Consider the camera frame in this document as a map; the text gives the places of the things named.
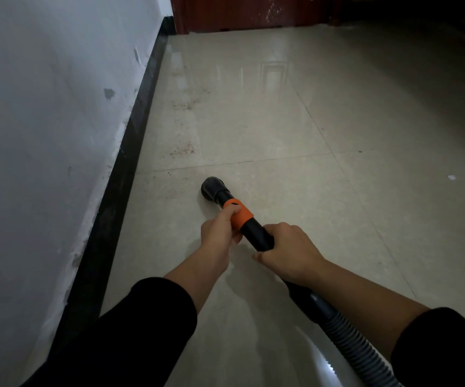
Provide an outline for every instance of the wall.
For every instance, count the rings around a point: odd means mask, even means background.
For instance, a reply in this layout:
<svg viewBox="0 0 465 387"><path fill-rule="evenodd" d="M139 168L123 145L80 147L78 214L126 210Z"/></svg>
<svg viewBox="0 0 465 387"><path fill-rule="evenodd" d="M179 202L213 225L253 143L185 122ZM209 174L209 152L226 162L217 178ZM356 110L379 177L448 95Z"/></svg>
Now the wall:
<svg viewBox="0 0 465 387"><path fill-rule="evenodd" d="M161 16L173 16L173 10L171 9L170 0L157 0L159 3L159 9L161 10Z"/></svg>
<svg viewBox="0 0 465 387"><path fill-rule="evenodd" d="M45 358L162 15L0 0L0 385Z"/></svg>

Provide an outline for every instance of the black tube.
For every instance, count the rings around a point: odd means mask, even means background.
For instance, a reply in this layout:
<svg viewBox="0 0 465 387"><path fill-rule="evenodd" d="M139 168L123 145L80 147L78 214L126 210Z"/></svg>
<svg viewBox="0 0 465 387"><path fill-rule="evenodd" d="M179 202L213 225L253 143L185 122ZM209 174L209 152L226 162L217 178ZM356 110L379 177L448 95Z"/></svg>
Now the black tube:
<svg viewBox="0 0 465 387"><path fill-rule="evenodd" d="M207 200L214 201L220 207L233 198L224 183L214 176L202 183L201 192ZM246 221L240 230L257 251L274 248L274 238L256 219ZM311 321L322 328L366 386L400 385L378 352L338 310L309 288L287 281L285 284L290 298Z"/></svg>

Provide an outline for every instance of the wooden door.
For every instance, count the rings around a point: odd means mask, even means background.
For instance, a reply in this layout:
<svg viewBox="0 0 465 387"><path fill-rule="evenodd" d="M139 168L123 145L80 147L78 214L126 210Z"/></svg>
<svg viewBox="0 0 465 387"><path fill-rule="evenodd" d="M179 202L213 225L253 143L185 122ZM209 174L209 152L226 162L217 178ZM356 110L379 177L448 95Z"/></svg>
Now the wooden door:
<svg viewBox="0 0 465 387"><path fill-rule="evenodd" d="M330 0L172 0L176 25L181 18L184 21L178 33L326 23L329 3Z"/></svg>

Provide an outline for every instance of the black sleeve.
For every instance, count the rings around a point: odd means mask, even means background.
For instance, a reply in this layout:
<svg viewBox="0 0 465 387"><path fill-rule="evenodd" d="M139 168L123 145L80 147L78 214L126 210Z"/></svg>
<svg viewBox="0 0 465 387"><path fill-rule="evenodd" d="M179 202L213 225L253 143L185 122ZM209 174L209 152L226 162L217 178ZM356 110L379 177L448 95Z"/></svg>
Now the black sleeve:
<svg viewBox="0 0 465 387"><path fill-rule="evenodd" d="M162 386L196 325L195 305L181 286L143 279L23 386Z"/></svg>
<svg viewBox="0 0 465 387"><path fill-rule="evenodd" d="M465 385L465 318L449 308L419 315L401 333L391 363L406 387Z"/></svg>

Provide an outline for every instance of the baseboard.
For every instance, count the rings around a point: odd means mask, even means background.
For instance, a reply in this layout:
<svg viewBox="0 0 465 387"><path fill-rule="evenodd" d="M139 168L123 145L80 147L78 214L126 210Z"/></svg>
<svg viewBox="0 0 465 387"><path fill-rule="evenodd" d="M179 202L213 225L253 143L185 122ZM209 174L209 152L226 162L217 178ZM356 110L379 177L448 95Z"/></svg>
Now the baseboard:
<svg viewBox="0 0 465 387"><path fill-rule="evenodd" d="M167 37L172 34L175 34L173 17L165 17L139 86L120 151L69 292L67 305L55 332L49 357L65 347L69 341L100 317Z"/></svg>

